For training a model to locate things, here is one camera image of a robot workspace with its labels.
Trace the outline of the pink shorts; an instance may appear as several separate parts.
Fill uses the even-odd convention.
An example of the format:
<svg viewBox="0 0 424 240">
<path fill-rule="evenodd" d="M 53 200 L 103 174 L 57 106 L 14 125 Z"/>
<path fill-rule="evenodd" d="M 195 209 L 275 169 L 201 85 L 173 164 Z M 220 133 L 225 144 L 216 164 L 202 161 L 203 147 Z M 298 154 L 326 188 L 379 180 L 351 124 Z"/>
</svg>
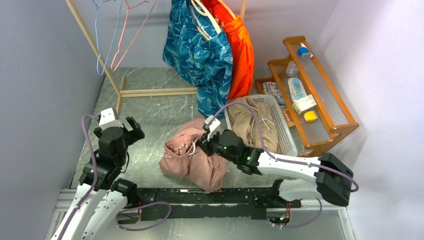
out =
<svg viewBox="0 0 424 240">
<path fill-rule="evenodd" d="M 164 143 L 159 167 L 163 174 L 185 177 L 210 193 L 223 187 L 228 165 L 223 157 L 216 154 L 208 156 L 196 145 L 206 132 L 203 129 L 204 121 L 202 117 L 188 121 Z"/>
</svg>

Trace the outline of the beige shorts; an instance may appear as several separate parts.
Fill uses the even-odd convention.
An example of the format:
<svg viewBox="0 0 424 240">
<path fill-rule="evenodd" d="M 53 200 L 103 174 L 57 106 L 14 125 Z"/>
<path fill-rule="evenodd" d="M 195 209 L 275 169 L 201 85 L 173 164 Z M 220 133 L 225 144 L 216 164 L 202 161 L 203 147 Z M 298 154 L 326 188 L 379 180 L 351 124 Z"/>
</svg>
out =
<svg viewBox="0 0 424 240">
<path fill-rule="evenodd" d="M 271 108 L 264 102 L 256 102 L 250 96 L 238 97 L 236 104 L 226 110 L 232 131 L 242 138 L 248 147 L 277 153 L 278 130 Z"/>
</svg>

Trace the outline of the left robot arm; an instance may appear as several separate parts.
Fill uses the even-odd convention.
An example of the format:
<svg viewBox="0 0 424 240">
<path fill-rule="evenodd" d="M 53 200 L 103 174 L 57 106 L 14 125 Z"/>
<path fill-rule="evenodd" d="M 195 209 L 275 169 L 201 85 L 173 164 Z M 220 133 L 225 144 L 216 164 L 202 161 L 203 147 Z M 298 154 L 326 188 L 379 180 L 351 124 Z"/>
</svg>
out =
<svg viewBox="0 0 424 240">
<path fill-rule="evenodd" d="M 94 130 L 98 149 L 92 150 L 89 162 L 79 178 L 72 203 L 51 237 L 53 240 L 94 240 L 124 207 L 140 204 L 137 184 L 118 176 L 129 163 L 128 148 L 144 139 L 141 126 L 132 116 L 126 117 L 128 130 L 114 115 L 98 116 Z"/>
</svg>

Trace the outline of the blue patterned shorts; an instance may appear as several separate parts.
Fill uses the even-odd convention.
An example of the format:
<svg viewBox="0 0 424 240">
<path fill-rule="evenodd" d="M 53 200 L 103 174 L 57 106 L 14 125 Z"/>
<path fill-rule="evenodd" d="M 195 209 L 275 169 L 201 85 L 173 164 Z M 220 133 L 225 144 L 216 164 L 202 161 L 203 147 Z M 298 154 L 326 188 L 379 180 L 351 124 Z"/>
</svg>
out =
<svg viewBox="0 0 424 240">
<path fill-rule="evenodd" d="M 205 40 L 194 19 L 212 36 Z M 197 88 L 197 109 L 205 117 L 218 114 L 231 87 L 233 54 L 224 30 L 217 34 L 210 20 L 192 7 L 190 0 L 173 0 L 162 53 L 163 61 Z"/>
</svg>

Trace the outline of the pink hanger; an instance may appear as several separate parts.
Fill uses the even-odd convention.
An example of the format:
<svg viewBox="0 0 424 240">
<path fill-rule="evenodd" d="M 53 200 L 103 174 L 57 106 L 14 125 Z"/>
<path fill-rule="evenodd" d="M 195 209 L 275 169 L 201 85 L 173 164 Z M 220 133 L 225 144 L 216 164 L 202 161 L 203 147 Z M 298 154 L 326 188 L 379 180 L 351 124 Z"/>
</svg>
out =
<svg viewBox="0 0 424 240">
<path fill-rule="evenodd" d="M 117 40 L 116 51 L 110 63 L 115 72 L 124 62 L 157 5 L 157 0 L 124 0 L 125 15 Z"/>
</svg>

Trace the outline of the blue wire hanger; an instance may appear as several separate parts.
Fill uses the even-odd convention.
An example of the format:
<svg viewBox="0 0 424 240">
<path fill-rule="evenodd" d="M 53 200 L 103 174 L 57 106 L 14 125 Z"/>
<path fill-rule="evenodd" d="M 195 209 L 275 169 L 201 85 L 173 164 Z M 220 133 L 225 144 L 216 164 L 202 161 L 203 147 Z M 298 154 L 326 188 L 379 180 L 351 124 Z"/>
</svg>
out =
<svg viewBox="0 0 424 240">
<path fill-rule="evenodd" d="M 106 72 L 107 64 L 112 61 L 112 50 L 116 42 L 124 2 L 122 0 L 93 0 L 95 9 L 94 38 L 99 54 L 96 60 L 98 75 Z"/>
</svg>

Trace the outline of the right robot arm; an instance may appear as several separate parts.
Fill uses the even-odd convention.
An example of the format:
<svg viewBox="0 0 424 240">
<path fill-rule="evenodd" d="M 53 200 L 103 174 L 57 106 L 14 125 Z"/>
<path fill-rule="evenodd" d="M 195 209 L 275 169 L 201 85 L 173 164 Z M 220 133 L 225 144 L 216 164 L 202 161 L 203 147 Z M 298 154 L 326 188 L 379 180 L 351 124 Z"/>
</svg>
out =
<svg viewBox="0 0 424 240">
<path fill-rule="evenodd" d="M 207 156 L 218 156 L 236 165 L 247 175 L 277 175 L 270 202 L 282 207 L 300 199 L 322 199 L 332 205 L 346 207 L 355 185 L 353 171 L 332 153 L 318 157 L 296 157 L 271 153 L 246 146 L 231 130 L 212 135 L 204 133 L 196 146 Z"/>
</svg>

